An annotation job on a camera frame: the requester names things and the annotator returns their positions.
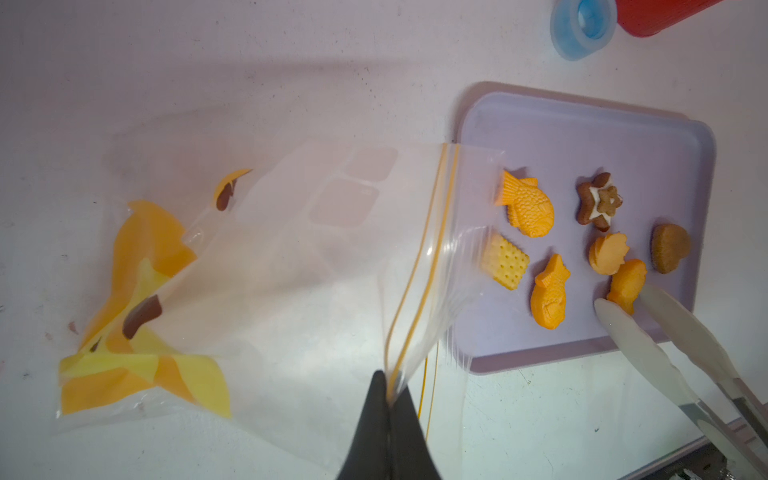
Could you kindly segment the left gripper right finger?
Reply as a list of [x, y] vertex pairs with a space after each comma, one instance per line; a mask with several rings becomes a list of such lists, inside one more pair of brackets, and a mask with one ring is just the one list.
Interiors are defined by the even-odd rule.
[[391, 479], [440, 480], [408, 388], [390, 408]]

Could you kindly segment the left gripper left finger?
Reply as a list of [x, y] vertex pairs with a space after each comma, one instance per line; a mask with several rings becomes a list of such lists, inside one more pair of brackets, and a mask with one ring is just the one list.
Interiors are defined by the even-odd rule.
[[390, 477], [389, 405], [385, 373], [376, 371], [338, 480], [384, 480]]

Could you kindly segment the clear resealable plastic bag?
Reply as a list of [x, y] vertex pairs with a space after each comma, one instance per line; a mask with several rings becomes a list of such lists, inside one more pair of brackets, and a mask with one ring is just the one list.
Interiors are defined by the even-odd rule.
[[181, 403], [331, 472], [371, 377], [410, 396], [437, 461], [460, 457], [455, 322], [492, 283], [504, 157], [461, 144], [314, 143], [236, 162], [126, 209], [112, 285], [59, 364], [63, 426]]

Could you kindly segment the orange fish cookie bottom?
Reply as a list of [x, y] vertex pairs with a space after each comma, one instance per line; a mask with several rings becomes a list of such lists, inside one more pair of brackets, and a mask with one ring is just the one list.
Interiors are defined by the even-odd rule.
[[530, 308], [536, 323], [556, 329], [566, 318], [566, 283], [571, 276], [560, 254], [553, 254], [545, 269], [534, 280]]

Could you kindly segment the square yellow cracker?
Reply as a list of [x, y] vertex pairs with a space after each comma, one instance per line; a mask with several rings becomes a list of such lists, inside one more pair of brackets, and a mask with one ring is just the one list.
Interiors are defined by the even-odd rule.
[[481, 266], [497, 283], [516, 290], [530, 264], [530, 257], [499, 233], [489, 237], [481, 257]]

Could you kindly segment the orange fish cookie top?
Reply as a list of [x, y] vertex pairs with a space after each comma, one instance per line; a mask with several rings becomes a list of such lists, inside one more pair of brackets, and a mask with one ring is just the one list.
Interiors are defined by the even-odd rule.
[[508, 222], [527, 237], [544, 237], [554, 226], [553, 204], [536, 178], [517, 178], [503, 170], [494, 204], [506, 207]]

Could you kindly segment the small orange fish cookie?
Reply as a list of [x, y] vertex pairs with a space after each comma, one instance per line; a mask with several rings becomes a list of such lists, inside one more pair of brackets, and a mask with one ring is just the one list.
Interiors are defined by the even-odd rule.
[[634, 314], [634, 302], [644, 287], [647, 272], [647, 266], [642, 260], [627, 261], [611, 277], [610, 290], [606, 299], [632, 316]]

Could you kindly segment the round orange shell cookie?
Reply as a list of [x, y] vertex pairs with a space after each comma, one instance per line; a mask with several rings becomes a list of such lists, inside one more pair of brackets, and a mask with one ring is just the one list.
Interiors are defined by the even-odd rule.
[[589, 249], [588, 260], [599, 275], [610, 276], [618, 272], [629, 252], [628, 237], [614, 233], [597, 238]]

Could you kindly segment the brown star cookie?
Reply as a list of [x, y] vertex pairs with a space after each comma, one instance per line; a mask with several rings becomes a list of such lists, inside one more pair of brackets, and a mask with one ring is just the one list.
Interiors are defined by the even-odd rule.
[[592, 225], [603, 233], [608, 232], [613, 217], [623, 204], [612, 175], [602, 172], [591, 181], [580, 183], [576, 191], [580, 200], [577, 222], [580, 225]]

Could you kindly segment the brown shell cookie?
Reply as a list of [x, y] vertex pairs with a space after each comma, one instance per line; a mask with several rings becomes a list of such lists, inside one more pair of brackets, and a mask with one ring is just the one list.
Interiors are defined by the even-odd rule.
[[668, 274], [677, 269], [681, 260], [689, 256], [692, 240], [681, 226], [672, 223], [656, 225], [651, 237], [651, 258], [654, 269]]

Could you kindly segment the lavender plastic tray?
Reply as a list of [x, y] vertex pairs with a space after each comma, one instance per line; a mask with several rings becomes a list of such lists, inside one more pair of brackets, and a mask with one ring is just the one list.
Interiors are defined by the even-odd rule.
[[[618, 243], [629, 262], [650, 265], [652, 241], [678, 226], [691, 246], [669, 273], [645, 278], [687, 308], [696, 296], [716, 159], [703, 122], [499, 83], [463, 95], [456, 138], [471, 158], [464, 195], [489, 207], [490, 226], [530, 259], [509, 290], [488, 281], [456, 321], [454, 345], [470, 370], [490, 374], [614, 349], [593, 309], [610, 278], [589, 264], [592, 250]], [[531, 178], [550, 198], [554, 225], [531, 238], [494, 203], [504, 173]]]

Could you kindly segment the blue tape roll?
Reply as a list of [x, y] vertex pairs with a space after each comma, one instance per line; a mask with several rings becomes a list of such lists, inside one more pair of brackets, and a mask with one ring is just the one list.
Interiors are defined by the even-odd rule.
[[614, 0], [558, 0], [551, 15], [550, 35], [562, 58], [577, 61], [604, 48], [617, 25]]

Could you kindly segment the red cylindrical cup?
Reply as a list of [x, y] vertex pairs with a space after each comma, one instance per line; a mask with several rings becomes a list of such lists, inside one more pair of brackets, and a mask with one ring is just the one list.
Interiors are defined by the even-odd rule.
[[720, 3], [721, 0], [617, 0], [618, 24], [646, 38]]

